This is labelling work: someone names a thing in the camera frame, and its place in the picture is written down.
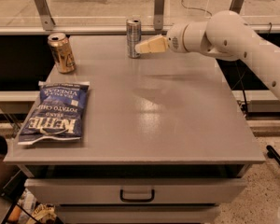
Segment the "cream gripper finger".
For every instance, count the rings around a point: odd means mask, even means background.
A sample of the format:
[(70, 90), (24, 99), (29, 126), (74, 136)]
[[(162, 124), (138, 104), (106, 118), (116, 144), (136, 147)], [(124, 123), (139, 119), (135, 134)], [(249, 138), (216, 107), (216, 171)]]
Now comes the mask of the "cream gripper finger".
[(135, 51), (140, 54), (160, 53), (168, 49), (168, 42), (165, 36), (155, 35), (148, 40), (141, 41), (135, 46)]

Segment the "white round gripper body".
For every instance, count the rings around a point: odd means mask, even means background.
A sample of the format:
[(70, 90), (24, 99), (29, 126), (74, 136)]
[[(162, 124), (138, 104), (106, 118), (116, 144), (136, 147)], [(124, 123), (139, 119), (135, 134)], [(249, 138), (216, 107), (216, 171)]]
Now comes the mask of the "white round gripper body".
[(189, 51), (187, 29), (188, 25), (186, 23), (175, 24), (169, 29), (166, 38), (170, 50), (178, 53), (186, 53)]

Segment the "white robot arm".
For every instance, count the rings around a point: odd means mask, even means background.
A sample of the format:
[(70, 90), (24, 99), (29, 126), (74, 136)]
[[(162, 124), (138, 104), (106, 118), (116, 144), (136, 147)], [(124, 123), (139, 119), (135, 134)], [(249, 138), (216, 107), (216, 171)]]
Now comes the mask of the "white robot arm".
[[(223, 61), (244, 62), (280, 101), (280, 48), (260, 37), (237, 13), (220, 11), (209, 21), (174, 25), (136, 46), (140, 53), (198, 52)], [(280, 224), (280, 167), (270, 159), (251, 168), (248, 188), (223, 206), (216, 224)]]

